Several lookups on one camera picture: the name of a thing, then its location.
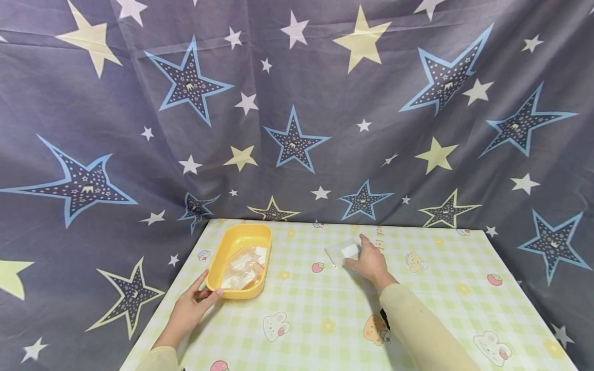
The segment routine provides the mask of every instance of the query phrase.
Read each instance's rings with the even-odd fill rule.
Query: person
[[[363,234],[359,237],[362,245],[359,260],[345,259],[344,264],[375,285],[392,333],[407,349],[417,368],[420,371],[480,370],[441,321],[388,272],[380,250]],[[137,371],[178,370],[177,347],[222,294],[220,288],[215,292],[200,291],[207,274],[208,271],[202,273],[179,297],[163,333]]]

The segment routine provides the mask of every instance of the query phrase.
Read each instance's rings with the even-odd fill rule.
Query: checkered tablecloth
[[[122,371],[135,370],[178,296],[208,267],[213,254],[201,260],[204,251],[214,253],[225,230],[240,222],[209,222]],[[324,252],[359,233],[383,249],[394,276],[481,369],[576,370],[483,231],[247,223],[266,223],[273,231],[264,291],[252,300],[225,300],[207,315],[179,351],[187,371],[220,371],[225,365],[229,371],[414,370],[396,338],[376,345],[364,337],[369,317],[380,314],[377,293],[353,272],[335,269]]]

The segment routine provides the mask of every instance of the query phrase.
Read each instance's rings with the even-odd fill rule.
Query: yellow plastic tray
[[[260,281],[251,287],[243,290],[223,290],[223,299],[251,299],[260,295],[264,289],[266,272],[268,272],[268,260],[272,248],[272,230],[265,224],[238,224],[225,231],[210,262],[206,287],[214,291],[221,286],[225,262],[242,246],[262,246],[268,249],[264,273]]]

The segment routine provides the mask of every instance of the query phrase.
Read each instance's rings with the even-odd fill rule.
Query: yellow star
[[[233,151],[233,157],[225,162],[223,165],[237,165],[239,171],[244,168],[245,164],[252,164],[258,166],[256,161],[252,158],[252,150],[254,146],[248,147],[243,151],[238,150],[237,148],[231,146],[231,151]]]
[[[435,137],[431,140],[431,149],[428,152],[421,153],[416,158],[422,158],[427,160],[427,172],[429,174],[436,166],[443,167],[444,169],[451,170],[450,163],[447,161],[448,155],[456,149],[458,145],[451,145],[449,147],[440,146],[439,142]]]
[[[105,62],[105,59],[121,66],[122,63],[116,58],[111,49],[109,49],[105,41],[108,24],[101,23],[91,26],[70,0],[68,0],[68,5],[70,6],[70,11],[72,12],[78,30],[67,32],[56,37],[88,51],[99,78],[101,78],[101,73],[103,73],[103,63]]]
[[[0,260],[0,290],[25,300],[25,288],[17,273],[31,264],[33,262]]]
[[[381,64],[380,55],[377,52],[375,43],[381,35],[386,32],[391,22],[370,27],[365,19],[363,8],[359,6],[359,14],[355,23],[355,31],[338,39],[334,42],[350,50],[349,70],[351,72],[363,58]]]

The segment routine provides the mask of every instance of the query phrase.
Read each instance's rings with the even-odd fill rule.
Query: star
[[[538,100],[541,96],[544,81],[536,88],[534,93],[524,102],[520,109],[505,120],[492,121],[487,123],[497,130],[497,136],[493,142],[481,154],[493,150],[500,145],[509,142],[518,148],[526,157],[530,156],[530,143],[532,142],[532,131],[555,121],[563,120],[577,115],[571,112],[539,112],[536,110]]]
[[[101,23],[91,26],[70,0],[68,0],[68,6],[78,29],[58,35],[56,38],[88,51],[99,78],[101,78],[101,74],[103,73],[105,59],[121,66],[122,63],[116,58],[111,49],[109,49],[105,40],[108,24]]]
[[[384,167],[384,165],[389,165],[392,162],[392,160],[394,160],[396,158],[396,156],[398,156],[397,153],[395,153],[394,156],[392,156],[390,158],[387,158],[386,159],[386,162],[384,162],[384,164],[382,166],[380,166],[380,167]]]
[[[144,126],[144,132],[142,134],[140,134],[144,137],[147,138],[147,142],[150,140],[150,138],[154,138],[153,135],[153,128],[147,128],[146,126]]]
[[[350,73],[355,66],[363,58],[381,64],[380,54],[377,52],[375,43],[380,39],[381,35],[386,32],[391,22],[380,24],[379,26],[370,27],[365,19],[363,8],[359,5],[359,12],[357,13],[357,20],[355,21],[355,31],[338,39],[334,42],[338,45],[344,46],[350,50],[349,69]]]
[[[234,32],[231,27],[229,27],[229,35],[225,37],[225,40],[231,43],[231,50],[235,48],[235,45],[243,45],[239,40],[239,34],[241,31]]]
[[[244,168],[245,164],[252,164],[252,165],[258,166],[256,161],[251,156],[253,149],[254,149],[253,145],[244,149],[243,151],[238,150],[237,148],[231,146],[231,151],[233,152],[233,157],[229,161],[224,163],[223,165],[237,165],[237,168],[239,169],[239,171],[241,171]]]
[[[526,191],[527,194],[530,194],[530,190],[532,189],[532,187],[536,187],[538,185],[541,185],[540,183],[533,182],[530,179],[530,174],[529,173],[526,174],[526,175],[524,175],[523,178],[515,178],[515,177],[513,177],[513,178],[510,178],[510,179],[513,180],[514,183],[516,184],[516,185],[514,185],[514,188],[511,189],[512,191],[515,191],[516,189],[523,189],[524,191]]]
[[[454,93],[462,87],[464,82],[475,74],[476,71],[472,69],[481,55],[492,28],[493,25],[491,24],[453,62],[445,61],[419,48],[419,56],[429,84],[406,103],[400,111],[434,105],[435,115],[437,115],[440,109],[450,101]]]
[[[167,265],[171,264],[175,267],[175,264],[179,261],[178,255],[179,254],[175,254],[175,256],[171,255],[170,256],[171,259],[169,260],[169,263],[167,263]]]
[[[136,263],[129,278],[97,269],[116,288],[119,299],[103,317],[86,329],[85,332],[106,325],[120,317],[125,317],[128,327],[128,339],[132,338],[142,306],[165,294],[161,290],[147,286],[144,282],[143,260],[144,257],[140,258]]]
[[[241,93],[241,102],[237,103],[235,105],[235,107],[243,108],[244,114],[247,115],[250,109],[255,109],[255,110],[258,109],[258,107],[254,103],[255,99],[256,99],[256,94],[248,97],[244,93]]]
[[[256,213],[256,214],[261,214],[264,217],[262,218],[262,220],[284,220],[287,221],[287,218],[290,218],[292,216],[295,216],[297,214],[299,214],[299,211],[285,211],[285,210],[281,210],[279,209],[279,207],[276,205],[276,201],[274,200],[274,196],[270,197],[270,202],[268,203],[268,207],[266,209],[256,209],[255,207],[250,207],[248,206],[248,209],[250,209],[252,212]]]
[[[192,157],[192,155],[189,155],[188,161],[178,161],[180,164],[182,164],[184,166],[184,174],[186,174],[187,172],[193,172],[194,174],[198,174],[198,172],[196,171],[197,168],[199,168],[200,166],[202,166],[202,164],[198,164],[194,162],[194,158]]]
[[[534,39],[524,39],[526,46],[521,51],[523,52],[524,50],[529,50],[530,53],[533,53],[534,49],[536,49],[537,46],[539,46],[540,44],[542,44],[544,42],[544,41],[541,41],[538,39],[539,36],[540,36],[540,34],[536,35],[536,37],[534,37]]]
[[[309,150],[327,141],[330,137],[302,134],[299,119],[295,113],[295,106],[291,108],[291,115],[289,116],[286,131],[278,131],[266,127],[264,129],[280,145],[279,159],[276,161],[276,167],[295,159],[315,174],[314,165],[311,163],[311,158],[309,157]]]
[[[499,233],[497,233],[497,231],[495,231],[495,227],[489,227],[489,226],[487,226],[485,233],[490,235],[491,238],[495,237],[496,234],[499,234]]]
[[[266,71],[268,72],[268,75],[270,75],[270,67],[272,67],[272,64],[268,63],[268,58],[260,62],[262,62],[262,71]]]
[[[197,199],[189,192],[186,193],[185,213],[178,220],[192,219],[192,224],[190,224],[189,228],[191,234],[194,234],[194,228],[196,227],[196,224],[198,224],[202,220],[203,216],[214,215],[213,212],[206,207],[206,205],[212,204],[214,201],[217,201],[219,197],[220,195],[218,195],[215,198],[202,200]]]
[[[427,171],[425,175],[429,174],[431,170],[437,166],[447,170],[451,170],[450,163],[447,161],[447,157],[456,149],[458,145],[451,145],[449,147],[442,147],[440,143],[433,137],[431,139],[431,149],[428,152],[424,152],[416,155],[416,158],[422,158],[427,161]]]
[[[138,24],[143,26],[143,19],[140,17],[140,12],[148,8],[148,6],[139,3],[136,0],[116,0],[122,6],[119,12],[119,19],[132,17]]]
[[[365,121],[365,119],[363,119],[363,122],[357,124],[357,126],[359,127],[359,132],[362,132],[363,130],[369,131],[369,126],[372,123],[373,122],[367,122],[367,121]]]
[[[432,227],[438,223],[443,223],[450,228],[458,228],[457,217],[460,214],[464,214],[466,211],[473,210],[482,205],[458,205],[458,189],[447,198],[447,200],[441,205],[436,207],[427,207],[419,209],[423,213],[431,216],[431,218],[423,225],[423,227]]]
[[[575,215],[558,225],[552,227],[536,211],[532,210],[532,217],[536,227],[536,237],[519,246],[518,249],[542,255],[545,261],[546,281],[551,285],[555,277],[557,264],[564,261],[580,268],[592,270],[590,266],[571,247],[571,239],[580,223],[583,213]]]
[[[565,329],[565,326],[561,326],[561,328],[557,328],[557,326],[554,324],[551,324],[551,326],[553,326],[553,329],[555,330],[555,338],[561,341],[561,344],[563,344],[565,349],[567,349],[567,343],[576,343],[569,336],[567,336],[567,330]]]
[[[105,167],[111,154],[99,157],[85,166],[39,135],[37,137],[58,159],[64,178],[51,183],[0,189],[0,192],[64,199],[66,228],[81,212],[95,204],[138,204],[109,180]],[[82,181],[83,177],[87,177],[88,181]]]
[[[289,35],[289,50],[293,48],[293,45],[295,45],[296,42],[301,42],[307,45],[307,40],[303,37],[303,30],[308,22],[309,20],[297,22],[295,15],[291,10],[291,24],[280,29],[282,32]]]
[[[462,93],[463,95],[470,97],[468,100],[468,105],[470,106],[472,102],[477,99],[489,100],[489,97],[486,95],[486,90],[489,89],[491,85],[493,85],[493,83],[481,84],[479,79],[476,79],[475,85],[472,87],[472,89],[466,90],[464,93]]]
[[[33,262],[0,260],[0,290],[25,300],[25,288],[18,273]]]
[[[142,219],[142,220],[139,220],[138,222],[147,221],[148,222],[147,226],[149,226],[157,221],[165,221],[165,219],[163,218],[163,215],[165,215],[165,210],[161,211],[160,214],[150,213],[150,216],[147,219]]]
[[[36,361],[39,358],[39,352],[41,352],[45,347],[48,346],[48,344],[41,343],[42,339],[43,339],[43,337],[40,337],[39,339],[37,339],[35,344],[33,344],[29,347],[23,348],[25,350],[25,352],[27,352],[27,353],[23,357],[23,360],[21,361],[21,363],[25,362],[29,358],[33,359],[34,361]]]
[[[171,88],[159,111],[189,103],[208,126],[211,126],[206,98],[222,93],[233,85],[221,83],[202,75],[198,61],[196,37],[192,38],[181,65],[173,64],[161,57],[144,52],[171,82]]]
[[[416,14],[421,11],[427,12],[427,17],[429,17],[429,21],[433,19],[433,12],[435,11],[435,7],[446,0],[423,0],[421,4],[417,7],[417,9],[413,12]]]
[[[342,196],[339,200],[347,202],[349,208],[346,210],[341,220],[350,218],[351,216],[361,213],[375,220],[375,210],[373,205],[378,202],[392,196],[394,193],[389,194],[374,194],[371,193],[369,188],[369,179],[363,183],[359,191],[354,195]]]
[[[315,195],[315,200],[319,200],[320,198],[328,199],[328,194],[332,191],[325,191],[322,186],[317,191],[310,191]]]

